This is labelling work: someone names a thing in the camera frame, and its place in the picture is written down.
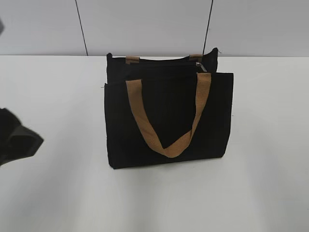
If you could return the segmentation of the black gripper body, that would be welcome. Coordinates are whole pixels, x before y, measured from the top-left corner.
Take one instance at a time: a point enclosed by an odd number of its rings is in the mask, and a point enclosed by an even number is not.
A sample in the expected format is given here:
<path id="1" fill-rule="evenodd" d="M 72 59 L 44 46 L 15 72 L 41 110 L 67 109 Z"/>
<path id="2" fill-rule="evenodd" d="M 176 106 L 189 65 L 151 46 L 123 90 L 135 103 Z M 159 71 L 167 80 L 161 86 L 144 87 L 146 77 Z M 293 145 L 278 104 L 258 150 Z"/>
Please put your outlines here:
<path id="1" fill-rule="evenodd" d="M 0 110 L 0 164 L 32 157 L 44 139 L 23 126 L 21 121 L 6 108 Z"/>

